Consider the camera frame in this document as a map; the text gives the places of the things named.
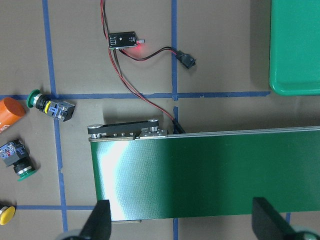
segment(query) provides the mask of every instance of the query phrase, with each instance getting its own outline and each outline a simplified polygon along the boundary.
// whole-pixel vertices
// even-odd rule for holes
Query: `black connector plug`
[[[196,60],[190,54],[185,54],[182,51],[178,51],[175,58],[178,59],[186,69],[196,65]]]

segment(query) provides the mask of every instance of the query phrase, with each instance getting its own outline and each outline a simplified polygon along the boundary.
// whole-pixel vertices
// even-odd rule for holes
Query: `orange cylinder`
[[[25,109],[15,99],[5,97],[0,101],[0,133],[9,128],[26,114]]]

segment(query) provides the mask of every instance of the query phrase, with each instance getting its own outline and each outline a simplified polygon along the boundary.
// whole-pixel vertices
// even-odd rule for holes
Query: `metal bracket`
[[[93,124],[88,126],[87,130],[91,135],[90,142],[162,138],[168,135],[167,130],[159,129],[158,119],[105,125]]]

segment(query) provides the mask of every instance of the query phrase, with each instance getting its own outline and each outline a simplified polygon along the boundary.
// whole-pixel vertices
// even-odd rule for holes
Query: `green conveyor belt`
[[[320,210],[320,131],[91,142],[112,220]]]

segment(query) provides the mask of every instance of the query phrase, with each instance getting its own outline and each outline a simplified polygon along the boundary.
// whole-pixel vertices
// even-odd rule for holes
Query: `green tray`
[[[284,96],[320,94],[319,0],[272,0],[270,86]]]

